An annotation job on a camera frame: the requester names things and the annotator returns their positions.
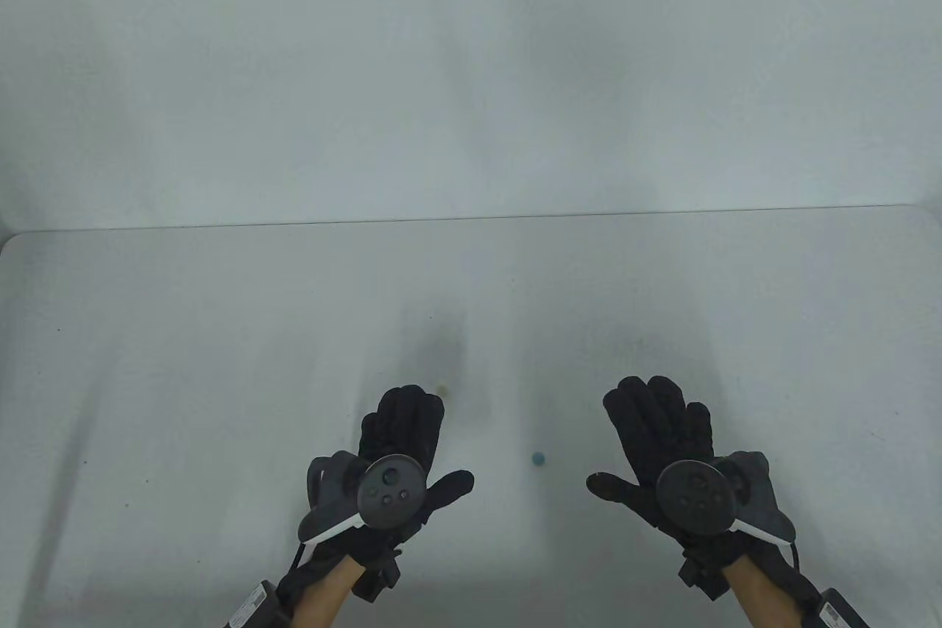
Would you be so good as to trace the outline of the person's left hand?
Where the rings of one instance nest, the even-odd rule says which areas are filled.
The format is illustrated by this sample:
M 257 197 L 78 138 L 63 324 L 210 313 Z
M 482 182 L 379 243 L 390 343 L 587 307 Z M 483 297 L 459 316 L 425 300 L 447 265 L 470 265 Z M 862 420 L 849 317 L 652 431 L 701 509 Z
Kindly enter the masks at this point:
M 388 454 L 405 454 L 419 463 L 428 476 L 438 448 L 445 406 L 441 397 L 424 392 L 420 386 L 406 385 L 387 390 L 376 412 L 364 416 L 358 454 L 376 461 Z M 471 493 L 474 474 L 457 470 L 445 474 L 428 489 L 422 506 L 410 519 L 390 530 L 367 527 L 350 529 L 316 545 L 312 561 L 349 557 L 366 570 L 376 570 L 398 554 L 398 547 L 410 540 L 431 519 L 431 515 Z

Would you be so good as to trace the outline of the person's right hand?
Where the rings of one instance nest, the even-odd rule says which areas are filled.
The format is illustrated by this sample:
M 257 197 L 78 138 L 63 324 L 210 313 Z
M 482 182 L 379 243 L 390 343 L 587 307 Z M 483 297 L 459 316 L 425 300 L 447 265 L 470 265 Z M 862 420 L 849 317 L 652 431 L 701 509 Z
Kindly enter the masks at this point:
M 679 386 L 664 376 L 653 376 L 647 382 L 636 376 L 623 379 L 603 397 L 603 409 L 615 427 L 636 482 L 611 473 L 593 473 L 586 479 L 589 492 L 603 501 L 622 504 L 672 537 L 685 557 L 703 572 L 719 574 L 747 555 L 751 541 L 744 534 L 695 536 L 670 521 L 656 502 L 656 481 L 670 464 L 714 459 L 709 409 L 699 402 L 687 403 Z

